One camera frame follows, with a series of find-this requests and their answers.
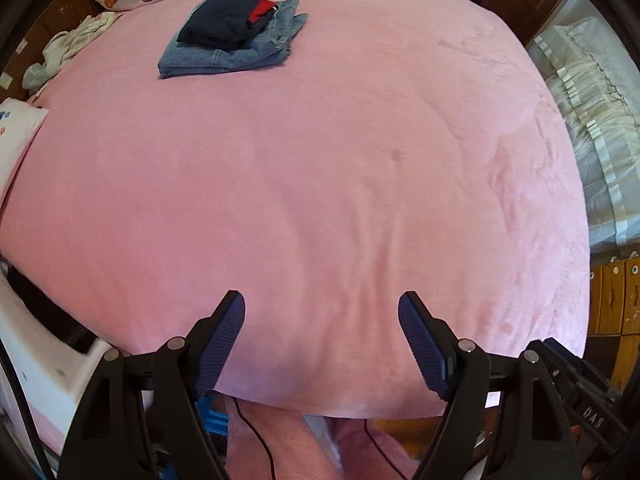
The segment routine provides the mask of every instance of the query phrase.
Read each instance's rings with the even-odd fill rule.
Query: folded clothes
[[[178,34],[180,43],[209,48],[247,48],[273,16],[271,0],[204,0]]]
[[[161,78],[177,75],[221,74],[282,63],[290,54],[291,40],[306,23],[306,14],[296,14],[298,0],[285,0],[248,49],[227,52],[189,43],[179,43],[176,34],[158,62]]]

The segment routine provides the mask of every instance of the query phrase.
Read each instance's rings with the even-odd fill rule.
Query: wall
[[[588,16],[596,16],[606,21],[589,0],[566,0],[558,6],[556,15],[552,16],[548,25],[571,25]]]

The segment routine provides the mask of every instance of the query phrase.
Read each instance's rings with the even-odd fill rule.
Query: black cable
[[[387,455],[385,455],[384,451],[382,451],[380,449],[380,446],[376,442],[376,439],[373,438],[373,435],[369,433],[369,428],[367,427],[368,421],[369,421],[368,419],[366,419],[366,418],[364,419],[364,431],[366,431],[367,435],[369,435],[369,438],[371,439],[373,445],[376,446],[376,449],[378,450],[380,455],[382,455],[382,458],[384,458],[386,460],[386,463],[388,463],[393,468],[393,470],[400,475],[400,478],[402,478],[402,480],[408,480],[407,477],[404,476],[402,474],[402,472],[394,465],[394,463],[391,462],[391,460],[389,460],[389,457]]]
[[[9,358],[9,354],[6,351],[1,338],[0,364],[2,365],[2,370],[4,370],[4,374],[6,375],[7,380],[9,381],[9,386],[11,386],[11,391],[14,394],[15,402],[18,404],[20,416],[22,417],[24,427],[27,431],[27,436],[29,437],[29,442],[31,443],[33,452],[36,455],[36,459],[38,460],[38,465],[42,470],[42,474],[44,475],[44,478],[46,478],[46,480],[56,480],[56,477],[53,475],[51,466],[49,465],[49,460],[47,460],[47,456],[44,453],[44,448],[42,447],[42,443],[40,442],[40,437],[38,436],[36,425],[33,423],[31,410],[29,409],[27,399],[24,396],[22,386],[20,386],[18,375],[15,373],[14,365]]]
[[[253,427],[253,425],[244,418],[244,415],[242,414],[242,412],[240,411],[240,406],[238,406],[238,400],[234,397],[234,403],[236,404],[236,410],[238,410],[238,415],[240,416],[240,418],[242,420],[244,420],[244,423],[251,428],[251,431],[254,432],[255,436],[258,437],[258,440],[260,441],[260,443],[262,444],[262,447],[264,448],[264,450],[267,452],[267,455],[269,457],[269,462],[271,464],[271,480],[276,480],[276,466],[273,463],[273,455],[271,454],[271,451],[269,450],[269,447],[267,446],[267,443],[264,441],[264,439],[260,436],[260,433],[258,433],[258,431]]]

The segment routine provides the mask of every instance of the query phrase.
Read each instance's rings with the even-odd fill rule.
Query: bed sheet
[[[44,89],[0,250],[129,352],[227,290],[246,322],[220,391],[305,413],[442,410],[398,323],[416,290],[457,336],[584,349],[589,246],[562,117],[467,0],[300,0],[282,66],[160,80],[202,0],[132,10]]]

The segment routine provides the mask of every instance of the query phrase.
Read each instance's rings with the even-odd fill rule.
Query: folded jeans
[[[306,14],[295,14],[298,4],[298,0],[279,2],[269,25],[245,50],[228,52],[180,43],[176,34],[158,62],[160,77],[238,72],[282,63],[290,54],[291,41],[306,23]]]

